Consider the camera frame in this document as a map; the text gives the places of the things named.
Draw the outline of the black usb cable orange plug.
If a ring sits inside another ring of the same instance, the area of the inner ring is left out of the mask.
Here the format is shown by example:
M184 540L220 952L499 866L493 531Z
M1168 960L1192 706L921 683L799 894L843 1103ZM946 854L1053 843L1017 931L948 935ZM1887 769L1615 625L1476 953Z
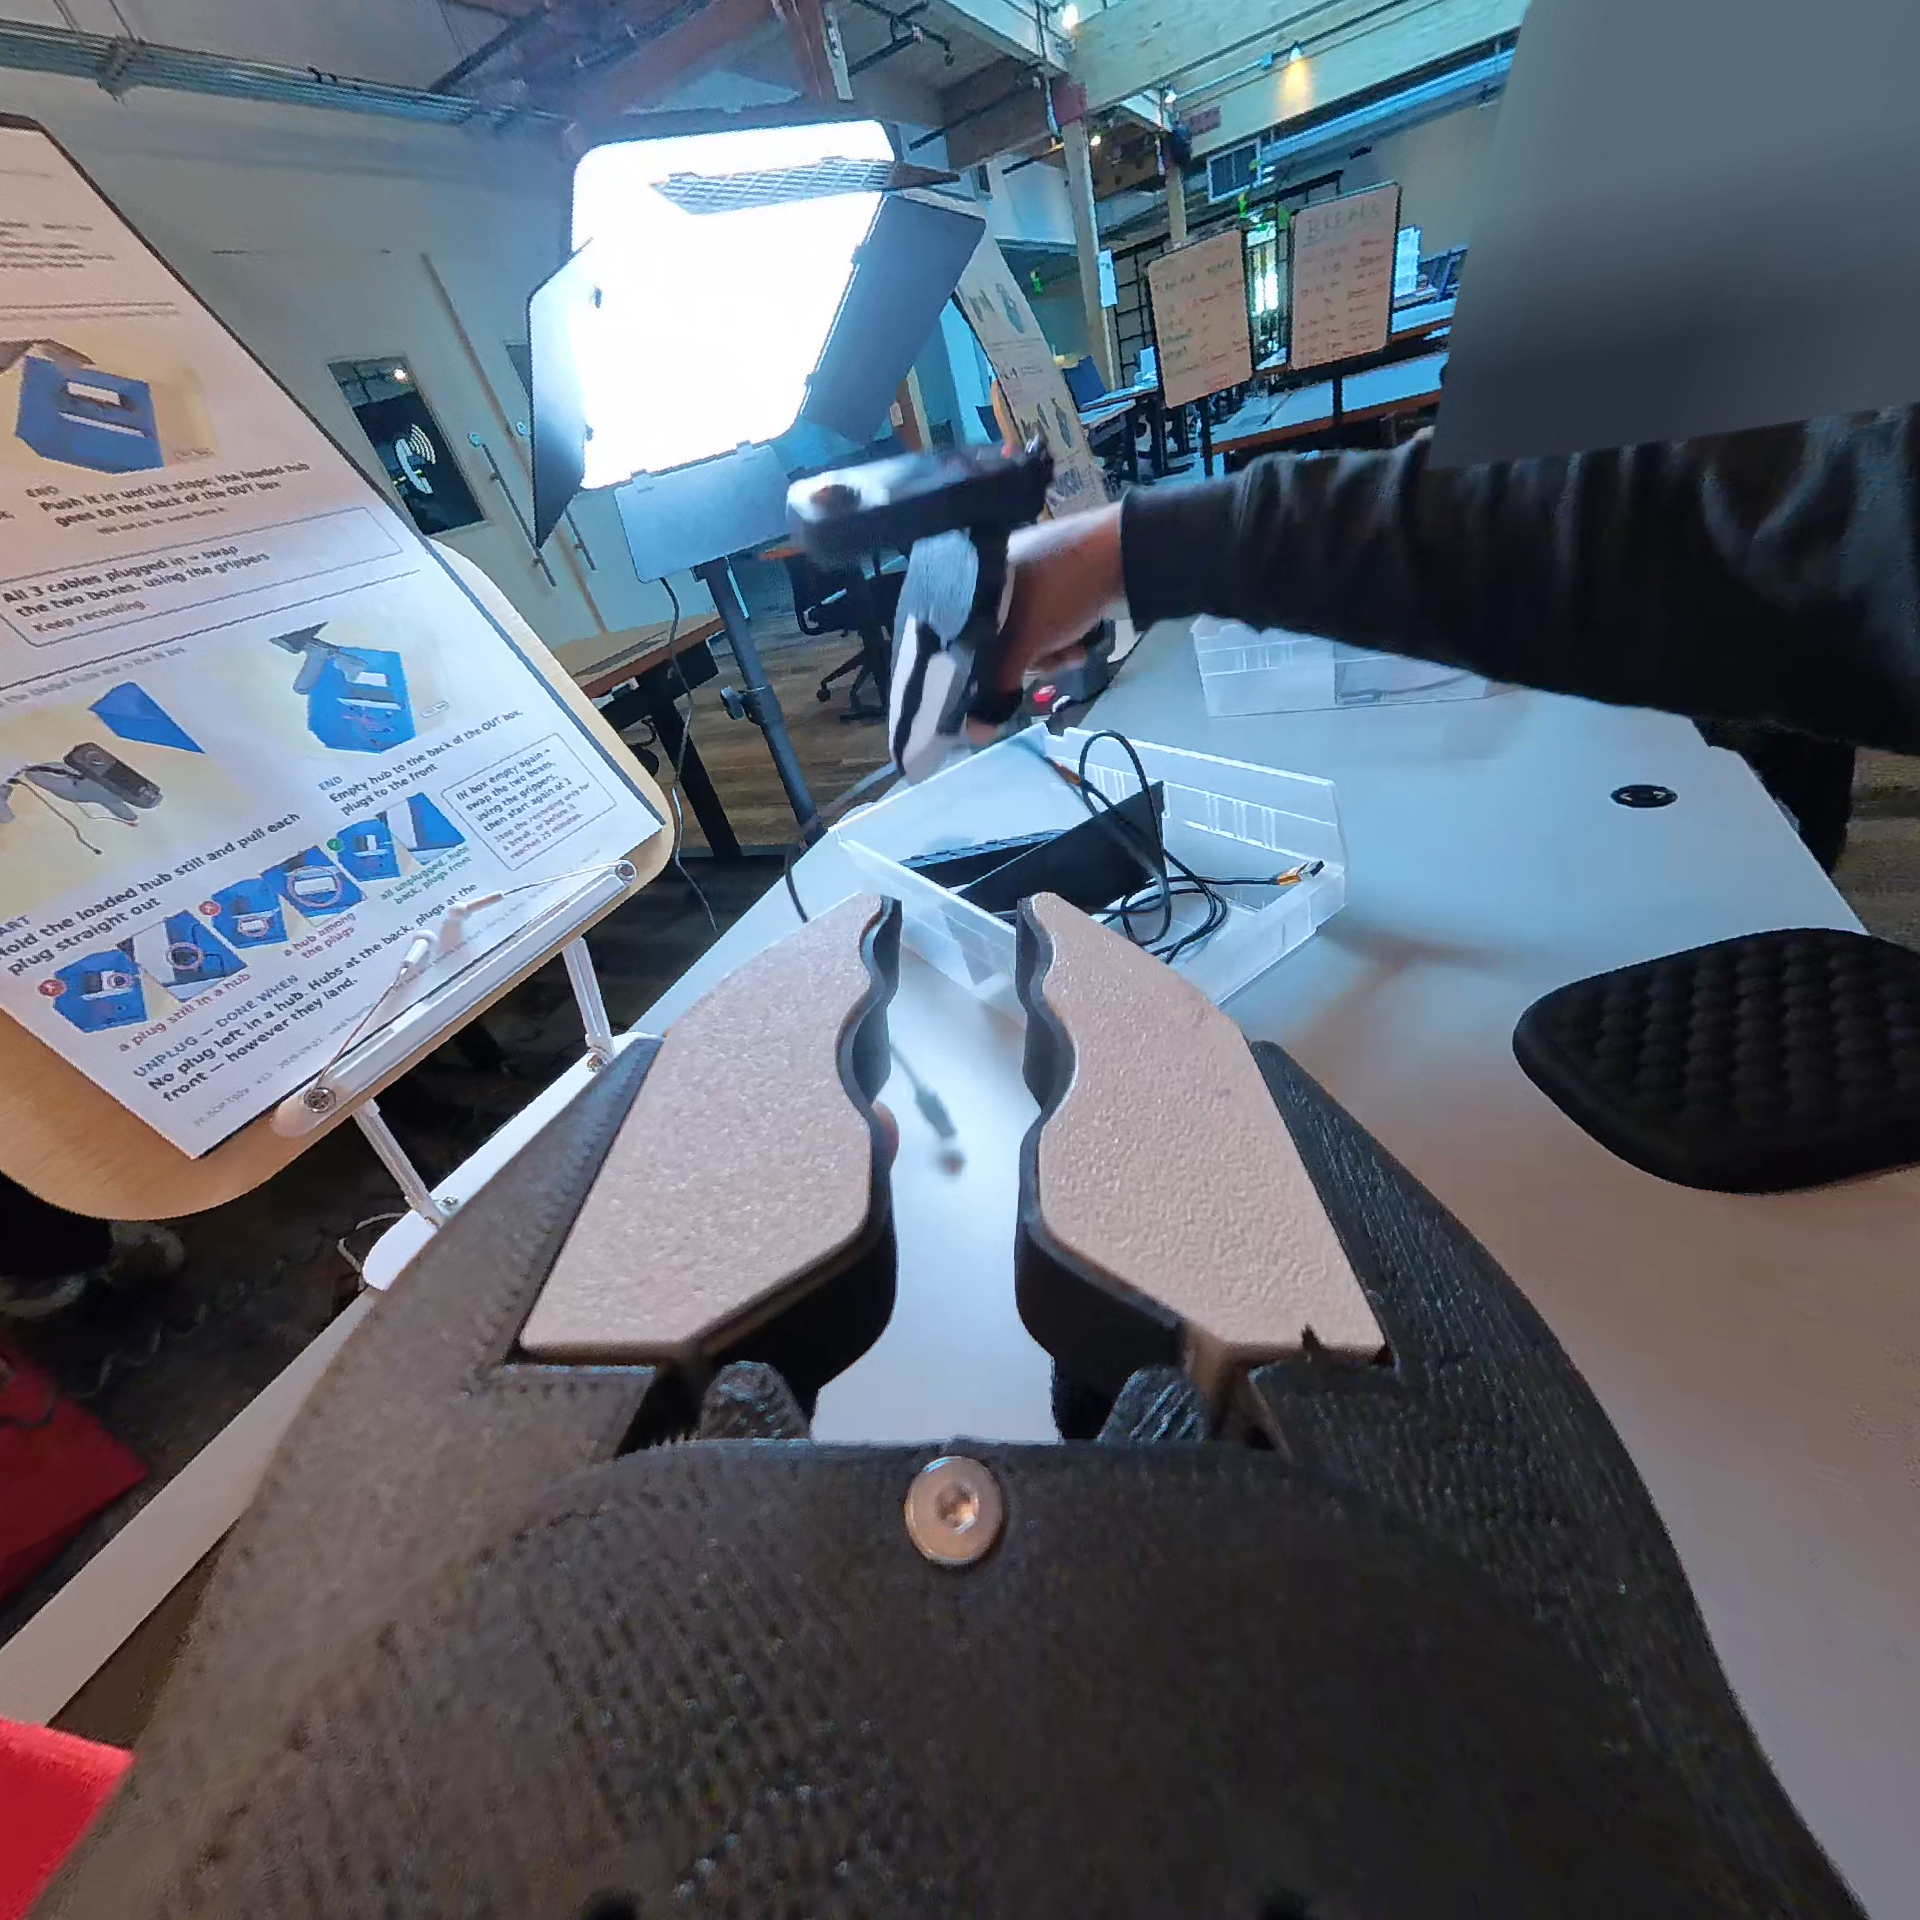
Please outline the black usb cable orange plug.
M1125 824L1123 804L1091 780L1091 750L1082 750L1074 767L1044 750L1039 750L1039 758L1074 794L1097 832L1143 871L1143 882L1133 892L1095 911L1095 920L1132 946L1173 966L1189 952L1211 944L1229 924L1233 908L1242 896L1282 896L1325 871L1322 859L1303 859L1274 873L1243 879L1197 871L1168 847L1163 785L1148 782L1133 742L1111 729L1095 734L1095 742L1111 742L1120 748L1133 775L1137 799L1145 808L1143 826Z

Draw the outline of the person's right hand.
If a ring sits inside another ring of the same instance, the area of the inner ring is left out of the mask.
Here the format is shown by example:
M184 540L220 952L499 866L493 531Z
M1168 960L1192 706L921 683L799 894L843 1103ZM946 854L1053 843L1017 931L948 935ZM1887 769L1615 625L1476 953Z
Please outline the person's right hand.
M1074 673L1089 638L1123 610L1120 504L1013 532L996 636L977 673L968 731L988 739L1029 683Z

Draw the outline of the black light stand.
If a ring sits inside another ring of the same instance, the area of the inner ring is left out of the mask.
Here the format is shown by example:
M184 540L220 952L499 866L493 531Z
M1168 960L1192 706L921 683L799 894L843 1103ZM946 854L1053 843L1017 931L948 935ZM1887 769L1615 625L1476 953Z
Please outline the black light stand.
M776 774L785 790L786 803L799 824L801 848L812 848L826 835L826 820L803 775L793 739L785 722L785 710L767 676L760 646L752 631L752 617L746 599L737 586L729 559L703 562L693 570L696 578L708 587L712 604L722 620L728 646L737 662L738 688L737 706L764 739L764 745L776 764Z

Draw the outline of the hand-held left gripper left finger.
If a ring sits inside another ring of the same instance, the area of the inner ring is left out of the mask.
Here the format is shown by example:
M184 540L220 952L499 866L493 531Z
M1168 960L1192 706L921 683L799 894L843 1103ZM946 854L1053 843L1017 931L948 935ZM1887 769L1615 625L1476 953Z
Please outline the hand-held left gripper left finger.
M852 896L673 1023L520 1346L546 1362L849 1369L896 1300L900 908Z

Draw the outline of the person's right forearm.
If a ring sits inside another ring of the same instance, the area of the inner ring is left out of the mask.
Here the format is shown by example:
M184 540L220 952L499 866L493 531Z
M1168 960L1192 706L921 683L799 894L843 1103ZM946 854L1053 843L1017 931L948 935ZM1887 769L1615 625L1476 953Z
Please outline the person's right forearm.
M1133 623L1919 752L1915 407L1458 470L1432 447L1129 494Z

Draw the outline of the wooden desk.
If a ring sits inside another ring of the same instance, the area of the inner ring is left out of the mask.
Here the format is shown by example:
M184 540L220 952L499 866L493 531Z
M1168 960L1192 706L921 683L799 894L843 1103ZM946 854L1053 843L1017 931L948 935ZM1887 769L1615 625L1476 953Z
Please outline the wooden desk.
M714 643L724 636L720 616L668 623L621 634L621 651L577 664L573 680L613 731L635 729L655 742L655 752L671 762L683 808L699 826L708 854L722 863L738 863L743 847L720 803L707 767L691 743L691 697L719 681Z

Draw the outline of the black usb hub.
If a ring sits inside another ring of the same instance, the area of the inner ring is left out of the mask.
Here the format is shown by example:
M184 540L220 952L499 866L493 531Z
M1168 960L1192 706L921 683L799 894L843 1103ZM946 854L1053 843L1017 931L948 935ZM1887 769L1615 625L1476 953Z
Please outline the black usb hub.
M948 854L904 855L900 864L996 920L1021 902L1057 894L1097 914L1160 884L1163 782L1119 803L1097 803L1085 820Z

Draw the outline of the person's black clothing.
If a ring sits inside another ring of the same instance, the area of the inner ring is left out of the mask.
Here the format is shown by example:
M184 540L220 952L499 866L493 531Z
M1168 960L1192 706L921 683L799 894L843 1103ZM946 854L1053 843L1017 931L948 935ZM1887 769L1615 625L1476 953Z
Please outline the person's black clothing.
M1703 739L1735 752L1792 824L1815 864L1834 876L1855 815L1856 748L1781 727L1697 721Z

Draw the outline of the phone booth door sign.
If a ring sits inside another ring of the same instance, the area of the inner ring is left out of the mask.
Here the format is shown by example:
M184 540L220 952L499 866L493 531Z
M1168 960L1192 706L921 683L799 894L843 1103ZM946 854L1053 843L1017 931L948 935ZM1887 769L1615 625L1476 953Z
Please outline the phone booth door sign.
M328 364L392 492L423 537L472 531L484 514L442 420L395 352Z

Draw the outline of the red bag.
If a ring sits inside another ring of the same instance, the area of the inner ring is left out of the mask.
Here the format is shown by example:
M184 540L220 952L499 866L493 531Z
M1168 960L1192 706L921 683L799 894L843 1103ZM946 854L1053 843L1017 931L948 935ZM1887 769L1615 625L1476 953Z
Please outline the red bag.
M29 1588L149 1467L21 1351L3 1346L3 1601Z

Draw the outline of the brown notice board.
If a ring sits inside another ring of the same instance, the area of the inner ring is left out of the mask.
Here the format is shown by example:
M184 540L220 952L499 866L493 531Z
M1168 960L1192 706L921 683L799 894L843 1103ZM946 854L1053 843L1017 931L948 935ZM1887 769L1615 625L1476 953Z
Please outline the brown notice board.
M1340 369L1386 348L1401 188L1378 184L1300 209L1287 228L1287 371Z
M1148 263L1160 393L1173 412L1255 376L1243 240L1237 226Z

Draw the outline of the black wrist rest pad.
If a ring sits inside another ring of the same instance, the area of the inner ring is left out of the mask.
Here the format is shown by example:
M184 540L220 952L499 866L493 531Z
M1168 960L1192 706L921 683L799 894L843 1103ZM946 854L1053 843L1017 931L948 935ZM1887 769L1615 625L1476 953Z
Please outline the black wrist rest pad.
M1651 1178L1795 1193L1919 1163L1919 955L1773 929L1586 977L1512 1038L1572 1124Z

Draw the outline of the black device red button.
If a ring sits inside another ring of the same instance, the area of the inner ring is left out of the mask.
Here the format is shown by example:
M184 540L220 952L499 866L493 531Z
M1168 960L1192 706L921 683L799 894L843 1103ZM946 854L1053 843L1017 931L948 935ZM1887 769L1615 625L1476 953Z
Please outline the black device red button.
M1114 680L1116 628L1119 623L1105 620L1072 650L1029 667L1025 673L1021 716L1060 727L1074 713L1093 706L1093 699Z

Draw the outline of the white tray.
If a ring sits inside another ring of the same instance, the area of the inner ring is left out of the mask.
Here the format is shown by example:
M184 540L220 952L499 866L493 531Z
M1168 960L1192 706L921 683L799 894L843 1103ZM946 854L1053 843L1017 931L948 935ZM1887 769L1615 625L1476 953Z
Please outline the white tray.
M445 905L407 940L389 983L324 1066L272 1111L272 1132L306 1146L336 1121L353 1121L409 1217L427 1232L443 1227L463 1200L426 1179L384 1121L378 1094L553 959L563 960L584 1025L587 1073L611 1068L624 1040L615 1035L585 934L641 882L637 859L621 858Z

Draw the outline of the red plastic box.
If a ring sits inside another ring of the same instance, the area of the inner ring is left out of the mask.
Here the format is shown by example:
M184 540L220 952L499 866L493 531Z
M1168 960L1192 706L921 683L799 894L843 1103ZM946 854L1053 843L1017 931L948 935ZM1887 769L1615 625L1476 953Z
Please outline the red plastic box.
M3 1918L24 1918L116 1795L132 1754L3 1720Z

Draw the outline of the clear plastic box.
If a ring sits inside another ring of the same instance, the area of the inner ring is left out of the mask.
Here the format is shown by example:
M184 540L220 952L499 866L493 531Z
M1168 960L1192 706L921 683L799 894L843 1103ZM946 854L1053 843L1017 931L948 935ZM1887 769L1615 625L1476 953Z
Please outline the clear plastic box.
M1469 670L1201 616L1192 646L1211 719L1467 704L1505 694Z
M1116 800L1137 794L1132 769L1111 742L1069 727L1027 727L964 758L923 785L896 785L883 800L832 828L832 843L863 882L904 908L904 944L999 1016L1020 1018L1015 914L963 903L900 864L1085 820L1074 794L1039 750L1074 767L1091 750L1089 775ZM1347 903L1347 840L1333 782L1133 742L1148 782L1163 782L1171 850L1201 873L1243 879L1303 859L1325 863L1317 880L1282 894L1239 896L1211 944L1171 968L1216 1006L1251 987L1303 950Z

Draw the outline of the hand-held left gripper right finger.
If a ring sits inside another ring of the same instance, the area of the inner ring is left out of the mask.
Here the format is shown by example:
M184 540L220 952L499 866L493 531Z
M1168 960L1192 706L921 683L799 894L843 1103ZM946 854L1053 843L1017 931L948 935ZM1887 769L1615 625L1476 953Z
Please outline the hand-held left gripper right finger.
M1386 1334L1255 1048L1076 905L1020 908L1015 1296L1058 1364L1370 1362Z

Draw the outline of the pale standing banner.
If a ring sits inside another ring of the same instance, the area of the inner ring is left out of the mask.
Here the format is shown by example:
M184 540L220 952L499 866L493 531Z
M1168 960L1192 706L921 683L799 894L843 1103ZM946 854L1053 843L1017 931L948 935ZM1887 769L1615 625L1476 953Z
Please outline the pale standing banner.
M1052 460L1050 514L1068 519L1108 507L1108 481L1089 444L1066 372L1005 256L988 234L981 236L953 295L992 369L1015 440L1021 447L1042 444Z

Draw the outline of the instruction sheet board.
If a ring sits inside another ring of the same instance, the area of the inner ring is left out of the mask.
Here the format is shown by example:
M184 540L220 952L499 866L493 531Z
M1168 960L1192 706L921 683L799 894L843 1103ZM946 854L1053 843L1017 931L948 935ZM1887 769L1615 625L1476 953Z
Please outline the instruction sheet board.
M257 1190L348 1122L272 1111L445 905L666 866L513 604L19 115L3 626L5 1172L63 1209Z

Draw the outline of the studio light panel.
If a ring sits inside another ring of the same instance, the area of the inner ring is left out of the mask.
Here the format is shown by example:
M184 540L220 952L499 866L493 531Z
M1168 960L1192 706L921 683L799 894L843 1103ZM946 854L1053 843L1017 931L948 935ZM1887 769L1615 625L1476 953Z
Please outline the studio light panel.
M991 225L852 111L587 129L529 303L532 544L613 492L643 580L785 535L796 432L864 449Z

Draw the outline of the black office chair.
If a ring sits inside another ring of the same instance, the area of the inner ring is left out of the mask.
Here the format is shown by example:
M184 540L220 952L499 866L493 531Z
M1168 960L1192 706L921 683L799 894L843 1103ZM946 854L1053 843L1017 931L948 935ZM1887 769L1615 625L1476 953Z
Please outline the black office chair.
M827 704L836 681L849 681L847 722L873 724L891 706L896 659L896 606L905 584L900 571L864 567L817 567L801 552L781 555L799 628L804 638L850 634L857 654L836 666L817 688Z

